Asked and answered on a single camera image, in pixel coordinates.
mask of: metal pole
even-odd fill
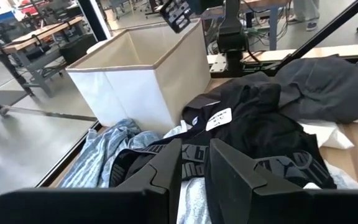
[[[93,35],[97,41],[106,40],[111,37],[109,28],[103,19],[103,15],[95,0],[78,0],[81,11],[91,26]]]
[[[45,18],[42,15],[42,13],[38,10],[38,7],[35,5],[34,0],[30,0],[30,2],[34,6],[35,10],[37,11],[38,16],[44,21],[45,25],[48,25],[47,21],[45,20]]]

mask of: wooden table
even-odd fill
[[[82,26],[82,20],[83,17],[79,16],[72,20],[70,20],[68,23],[75,27],[75,34],[78,36],[81,36],[85,34],[85,30]],[[56,34],[57,32],[62,32],[64,29],[69,28],[69,25],[66,22],[62,22],[59,24],[52,24],[47,25],[43,28],[39,28],[35,31],[32,31],[26,35],[23,35],[19,38],[16,38],[12,41],[11,44],[5,45],[2,50],[7,53],[11,54],[15,59],[20,61],[21,64],[23,64],[24,68],[32,75],[33,79],[30,83],[25,81],[17,72],[15,67],[10,63],[9,60],[6,59],[6,55],[3,54],[0,51],[0,61],[3,62],[5,67],[10,71],[12,76],[17,80],[17,82],[21,85],[21,87],[26,91],[27,93],[31,94],[30,87],[39,87],[43,89],[43,91],[49,96],[52,97],[53,93],[49,86],[46,84],[46,80],[48,80],[52,75],[55,75],[60,70],[64,69],[64,65],[56,68],[50,68],[50,70],[45,69],[46,66],[52,63],[53,61],[56,61],[56,59],[60,58],[62,55],[60,54],[60,51],[58,49],[52,49],[47,52],[47,54],[37,58],[36,60],[30,61],[25,51],[29,47],[33,47],[34,44],[40,44],[37,40],[37,38],[32,37],[33,35],[36,35],[39,40],[42,40],[46,37],[49,37],[53,34]]]
[[[250,8],[255,11],[270,10],[269,50],[277,49],[278,9],[285,7],[289,2],[290,0],[246,0],[247,4],[243,2],[240,4],[240,11],[243,13],[252,12]],[[223,7],[218,6],[205,10],[201,15],[201,19],[216,19],[223,15]]]
[[[82,20],[83,20],[83,17],[79,16],[79,17],[76,17],[76,18],[70,20],[69,23],[70,23],[70,25],[74,26],[77,23],[82,22]],[[14,39],[12,42],[22,42],[22,41],[25,41],[25,42],[3,47],[3,51],[5,51],[5,53],[7,53],[7,54],[16,53],[16,52],[37,42],[36,38],[32,38],[33,35],[36,35],[41,40],[41,39],[46,38],[52,34],[56,34],[57,32],[60,32],[63,29],[66,29],[67,27],[68,27],[67,23],[52,24],[52,25],[44,26],[43,28],[39,28],[35,31],[32,31],[32,32],[26,34],[26,35],[23,35],[19,38]]]
[[[281,60],[294,50],[277,50],[267,51],[257,54],[257,58],[261,61]],[[358,45],[345,45],[338,47],[321,47],[310,50],[304,57],[326,57],[334,54],[341,56],[357,56]],[[214,63],[216,56],[208,56],[208,63]],[[213,78],[211,79],[205,92],[222,85],[230,78]],[[341,168],[347,172],[353,179],[358,180],[358,123],[341,126],[346,136],[355,144],[355,148],[351,150],[332,149],[322,147],[321,155],[332,165]],[[65,168],[65,170],[56,178],[50,187],[56,187],[64,175],[70,170],[75,163],[76,158]]]

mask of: black mount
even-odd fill
[[[247,50],[247,38],[238,19],[239,9],[239,0],[226,1],[225,16],[218,35],[219,52],[225,54],[227,69],[233,72],[243,69],[242,53]]]

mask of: concrete floor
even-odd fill
[[[13,112],[0,118],[0,194],[36,186],[91,125]]]
[[[321,1],[319,28],[337,16],[353,0]],[[126,14],[114,20],[108,11],[109,25],[114,33],[126,27],[140,26],[163,22],[158,15],[145,18],[142,3],[132,13],[126,4]],[[358,44],[358,15],[344,24],[335,33],[322,41],[318,46],[337,46]],[[314,32],[306,32],[304,24],[288,27],[286,36],[278,41],[278,49],[295,49],[304,44]],[[269,47],[257,43],[254,50],[267,50]],[[14,107],[28,110],[39,110],[55,113],[94,116],[70,77],[58,75],[49,83],[55,97],[49,98],[38,88],[34,88],[36,97],[25,97]],[[21,90],[7,70],[0,63],[0,90]],[[92,125],[90,121],[51,118],[43,115],[10,113],[6,119],[0,118],[0,194],[33,187],[49,169],[69,150],[78,138]]]

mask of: white fabric bin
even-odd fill
[[[160,133],[211,79],[200,20],[180,34],[166,23],[127,29],[67,72],[103,126],[132,118]]]

